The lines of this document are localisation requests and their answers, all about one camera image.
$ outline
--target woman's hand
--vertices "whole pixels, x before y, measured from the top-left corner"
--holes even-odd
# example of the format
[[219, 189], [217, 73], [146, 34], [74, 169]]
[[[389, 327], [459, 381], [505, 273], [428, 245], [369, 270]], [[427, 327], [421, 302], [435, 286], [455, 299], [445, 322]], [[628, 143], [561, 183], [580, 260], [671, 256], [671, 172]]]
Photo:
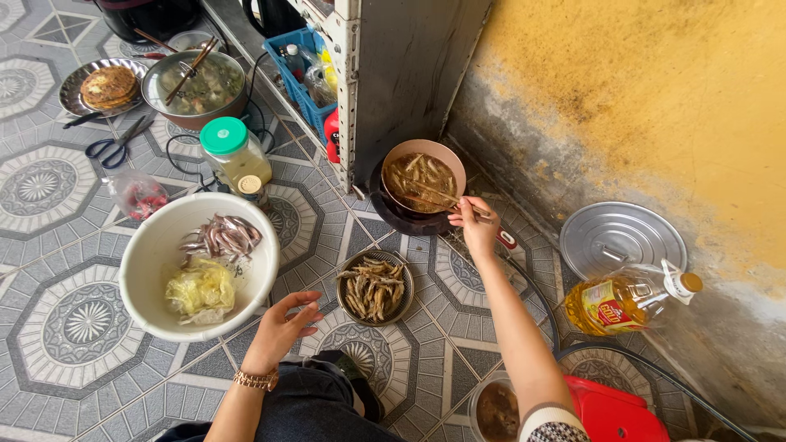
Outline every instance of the woman's hand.
[[[318, 313], [316, 300], [322, 296], [319, 292], [295, 292], [278, 301], [269, 308], [248, 347], [243, 358], [241, 371], [251, 376], [264, 376], [278, 366], [278, 362], [295, 343], [298, 337], [309, 336], [317, 332], [317, 327], [306, 327], [309, 322], [321, 321], [325, 316]], [[287, 311], [305, 305], [300, 311]]]
[[[478, 197], [461, 197], [461, 214], [450, 214], [447, 218], [450, 224], [464, 227], [464, 241], [467, 243], [472, 258], [478, 260], [494, 257], [494, 242], [497, 240], [497, 230], [499, 229], [499, 216], [488, 204]], [[475, 219], [476, 214], [472, 206], [489, 212], [491, 215], [486, 218], [492, 221], [491, 224], [478, 223]]]

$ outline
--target striped sleeve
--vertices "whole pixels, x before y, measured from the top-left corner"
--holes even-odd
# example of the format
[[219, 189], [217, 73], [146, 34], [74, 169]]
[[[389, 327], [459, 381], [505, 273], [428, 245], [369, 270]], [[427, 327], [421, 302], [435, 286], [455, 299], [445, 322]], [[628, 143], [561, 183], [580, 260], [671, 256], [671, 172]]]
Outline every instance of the striped sleeve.
[[519, 442], [590, 442], [575, 414], [559, 403], [542, 403], [524, 416]]

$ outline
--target wire mesh strainer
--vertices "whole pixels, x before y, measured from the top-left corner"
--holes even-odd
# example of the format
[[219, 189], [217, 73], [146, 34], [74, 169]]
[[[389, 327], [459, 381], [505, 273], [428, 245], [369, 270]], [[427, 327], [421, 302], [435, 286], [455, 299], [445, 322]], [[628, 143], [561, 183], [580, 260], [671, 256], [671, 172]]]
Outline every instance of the wire mesh strainer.
[[[344, 266], [341, 268], [341, 271], [351, 270], [352, 267], [360, 264], [363, 262], [364, 257], [369, 257], [373, 260], [383, 260], [389, 262], [391, 265], [399, 265], [399, 264], [407, 264], [407, 262], [398, 254], [393, 252], [387, 252], [384, 250], [364, 250], [352, 256]], [[347, 278], [341, 278], [336, 283], [336, 294], [339, 300], [339, 305], [344, 310], [350, 318], [352, 318], [357, 323], [371, 326], [371, 327], [382, 327], [388, 324], [392, 324], [398, 321], [402, 315], [410, 308], [412, 304], [412, 300], [414, 299], [415, 287], [414, 287], [414, 280], [412, 279], [412, 273], [410, 273], [410, 269], [404, 266], [404, 271], [402, 272], [402, 280], [404, 281], [404, 293], [401, 295], [401, 300], [399, 301], [399, 305], [396, 308], [385, 315], [385, 320], [380, 322], [369, 321], [366, 319], [360, 319], [354, 311], [347, 305]]]

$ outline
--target ketchup bottle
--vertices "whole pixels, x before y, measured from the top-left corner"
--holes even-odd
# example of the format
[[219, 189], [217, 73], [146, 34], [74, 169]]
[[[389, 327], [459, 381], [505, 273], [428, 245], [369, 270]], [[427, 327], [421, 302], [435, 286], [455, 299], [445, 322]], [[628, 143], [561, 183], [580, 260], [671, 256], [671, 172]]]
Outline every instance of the ketchup bottle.
[[340, 163], [339, 160], [339, 109], [331, 113], [325, 120], [325, 137], [328, 139], [328, 161]]

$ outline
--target fried pancake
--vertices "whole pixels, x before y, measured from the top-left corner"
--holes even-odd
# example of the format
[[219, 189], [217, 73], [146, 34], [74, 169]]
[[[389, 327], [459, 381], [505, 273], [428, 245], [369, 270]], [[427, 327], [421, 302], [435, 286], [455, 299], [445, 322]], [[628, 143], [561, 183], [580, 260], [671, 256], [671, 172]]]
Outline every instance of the fried pancake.
[[109, 101], [127, 98], [137, 86], [134, 72], [124, 66], [107, 66], [91, 73], [79, 92], [89, 105], [106, 105]]
[[139, 92], [139, 87], [136, 84], [134, 84], [134, 87], [132, 87], [131, 90], [128, 92], [128, 94], [126, 94], [123, 97], [116, 98], [114, 100], [102, 101], [101, 103], [93, 103], [85, 98], [85, 103], [87, 103], [87, 105], [89, 105], [90, 107], [96, 109], [112, 109], [117, 106], [124, 105], [127, 102], [133, 100], [137, 96], [138, 92]]

